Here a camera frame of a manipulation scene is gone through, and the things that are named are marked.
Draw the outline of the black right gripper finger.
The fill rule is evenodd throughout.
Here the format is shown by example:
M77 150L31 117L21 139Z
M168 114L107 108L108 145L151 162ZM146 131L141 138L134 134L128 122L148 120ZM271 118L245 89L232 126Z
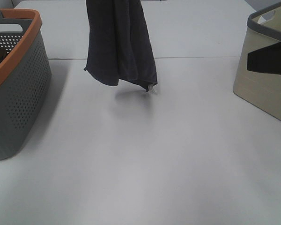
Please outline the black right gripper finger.
M247 70L281 75L281 41L248 53Z

